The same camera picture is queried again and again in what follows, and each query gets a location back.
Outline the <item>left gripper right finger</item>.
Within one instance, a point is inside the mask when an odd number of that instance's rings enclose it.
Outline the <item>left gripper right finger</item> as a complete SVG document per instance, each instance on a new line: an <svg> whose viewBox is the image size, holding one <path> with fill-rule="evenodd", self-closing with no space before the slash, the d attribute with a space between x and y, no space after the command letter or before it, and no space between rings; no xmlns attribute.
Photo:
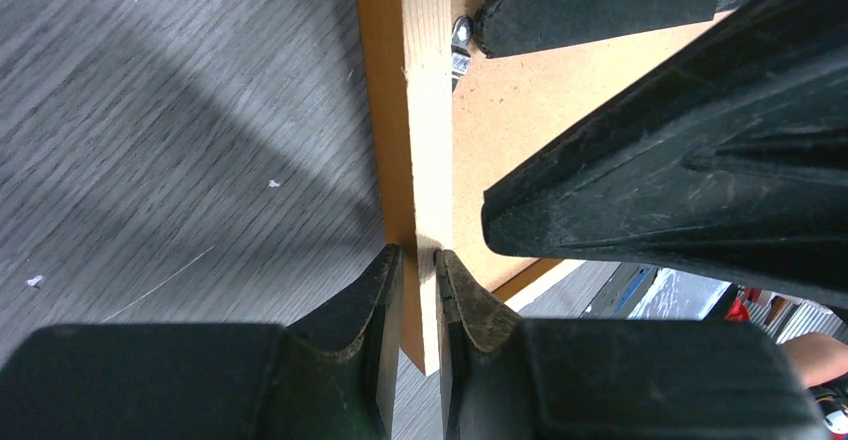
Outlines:
<svg viewBox="0 0 848 440"><path fill-rule="evenodd" d="M458 255L434 256L448 439L825 439L758 327L525 318Z"/></svg>

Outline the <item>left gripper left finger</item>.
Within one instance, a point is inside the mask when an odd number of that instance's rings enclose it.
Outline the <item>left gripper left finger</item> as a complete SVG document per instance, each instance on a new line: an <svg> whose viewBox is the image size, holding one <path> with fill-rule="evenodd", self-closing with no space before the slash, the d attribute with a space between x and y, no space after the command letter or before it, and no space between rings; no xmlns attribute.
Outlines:
<svg viewBox="0 0 848 440"><path fill-rule="evenodd" d="M403 253L297 322L54 325L1 370L5 439L387 439Z"/></svg>

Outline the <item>brown cardboard backing board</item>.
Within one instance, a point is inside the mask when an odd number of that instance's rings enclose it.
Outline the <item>brown cardboard backing board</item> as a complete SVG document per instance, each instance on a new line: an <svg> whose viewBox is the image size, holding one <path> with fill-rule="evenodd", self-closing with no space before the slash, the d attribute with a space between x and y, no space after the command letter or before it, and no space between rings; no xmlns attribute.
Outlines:
<svg viewBox="0 0 848 440"><path fill-rule="evenodd" d="M493 253L480 221L484 191L710 28L719 13L707 22L489 58L474 39L474 16L483 1L452 0L454 15L473 20L470 69L453 97L453 227L454 247L465 265L496 290L560 265Z"/></svg>

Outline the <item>orange wooden picture frame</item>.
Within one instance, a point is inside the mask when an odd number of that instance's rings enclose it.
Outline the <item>orange wooden picture frame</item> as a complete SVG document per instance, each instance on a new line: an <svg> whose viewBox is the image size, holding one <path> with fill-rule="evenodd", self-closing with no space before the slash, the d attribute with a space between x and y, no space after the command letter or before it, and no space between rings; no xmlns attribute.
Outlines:
<svg viewBox="0 0 848 440"><path fill-rule="evenodd" d="M357 0L385 236L404 250L401 346L440 366L434 252L454 247L452 0ZM489 290L519 310L578 267Z"/></svg>

